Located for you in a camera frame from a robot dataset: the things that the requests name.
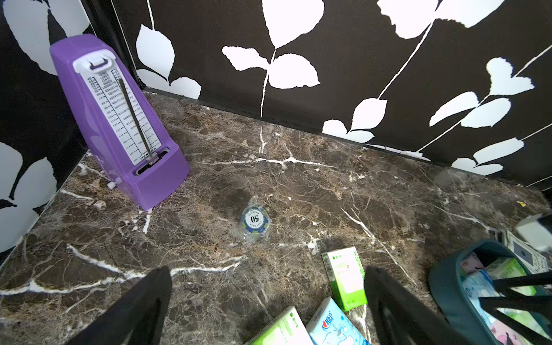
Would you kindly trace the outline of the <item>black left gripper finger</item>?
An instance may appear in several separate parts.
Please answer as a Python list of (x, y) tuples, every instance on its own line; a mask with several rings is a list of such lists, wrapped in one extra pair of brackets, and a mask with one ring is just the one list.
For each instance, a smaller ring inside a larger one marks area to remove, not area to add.
[(536, 287), (551, 284), (551, 271), (521, 277), (494, 280), (493, 285), (499, 293), (515, 293), (514, 288)]
[(367, 266), (364, 286), (381, 344), (469, 343), (382, 268)]
[(159, 344), (172, 293), (168, 267), (149, 272), (68, 344)]
[(504, 310), (520, 310), (523, 312), (540, 312), (547, 314), (544, 307), (542, 306), (541, 310), (538, 305), (533, 302), (530, 302), (529, 307), (522, 306), (523, 301), (532, 300), (532, 297), (519, 295), (517, 298), (513, 297), (485, 297), (480, 298), (480, 306), (482, 309), (493, 316), (495, 319), (499, 320), (501, 323), (506, 325), (508, 328), (518, 333), (520, 336), (527, 339), (532, 344), (551, 344), (551, 340), (542, 336), (533, 329), (525, 326), (522, 323), (519, 323), (515, 319), (511, 318), (507, 313), (503, 313)]

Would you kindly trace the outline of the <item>green tissue pack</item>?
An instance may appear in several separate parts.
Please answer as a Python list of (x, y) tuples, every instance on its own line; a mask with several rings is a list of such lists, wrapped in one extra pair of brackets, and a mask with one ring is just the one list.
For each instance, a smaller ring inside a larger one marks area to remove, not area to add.
[[(513, 257), (499, 257), (488, 265), (485, 270), (492, 280), (525, 277), (527, 275), (519, 261)], [(513, 287), (513, 290), (525, 296), (536, 294), (536, 289), (533, 286)]]
[(289, 306), (246, 345), (313, 345), (295, 306)]
[(367, 304), (365, 295), (365, 271), (356, 247), (348, 247), (322, 254), (323, 264), (329, 277), (333, 299), (343, 310), (349, 312)]

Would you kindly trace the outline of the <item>light blue tissue pack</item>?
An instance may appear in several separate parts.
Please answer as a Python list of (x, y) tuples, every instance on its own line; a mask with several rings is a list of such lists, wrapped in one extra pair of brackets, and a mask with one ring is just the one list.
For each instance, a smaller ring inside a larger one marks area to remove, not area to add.
[(306, 331), (317, 345), (369, 345), (331, 297), (323, 299)]
[(473, 272), (462, 279), (462, 289), (466, 293), (471, 305), (483, 320), (483, 323), (490, 329), (496, 318), (483, 310), (480, 304), (480, 298), (503, 297), (498, 293), (493, 285), (492, 279), (486, 270)]

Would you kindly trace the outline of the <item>small white patterned box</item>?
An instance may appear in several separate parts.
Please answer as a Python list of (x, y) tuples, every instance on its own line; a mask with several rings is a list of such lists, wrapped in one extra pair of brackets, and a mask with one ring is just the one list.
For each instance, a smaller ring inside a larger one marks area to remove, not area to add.
[(515, 254), (531, 273), (538, 274), (549, 271), (547, 259), (524, 241), (517, 238), (511, 231), (504, 233), (503, 244)]

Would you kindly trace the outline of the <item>teal plastic storage box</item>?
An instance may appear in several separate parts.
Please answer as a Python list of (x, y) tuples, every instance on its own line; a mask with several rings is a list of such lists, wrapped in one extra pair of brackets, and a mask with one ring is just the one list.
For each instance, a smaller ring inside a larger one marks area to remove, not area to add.
[(431, 294), (471, 344), (550, 344), (551, 273), (533, 274), (503, 244), (486, 239), (431, 268)]

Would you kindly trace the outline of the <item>clear small glass jar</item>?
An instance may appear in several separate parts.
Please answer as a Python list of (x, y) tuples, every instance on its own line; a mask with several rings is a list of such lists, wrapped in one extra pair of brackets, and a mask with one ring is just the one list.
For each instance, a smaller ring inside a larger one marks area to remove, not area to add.
[(249, 243), (268, 237), (273, 225), (267, 209), (258, 196), (253, 196), (243, 210), (239, 220), (239, 234)]

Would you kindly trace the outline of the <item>purple plastic holder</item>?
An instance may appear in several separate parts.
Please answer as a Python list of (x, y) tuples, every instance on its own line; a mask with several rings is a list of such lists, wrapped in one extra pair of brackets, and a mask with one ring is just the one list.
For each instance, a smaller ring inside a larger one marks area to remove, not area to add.
[(70, 110), (109, 180), (145, 211), (168, 198), (191, 168), (119, 56), (92, 34), (50, 55)]

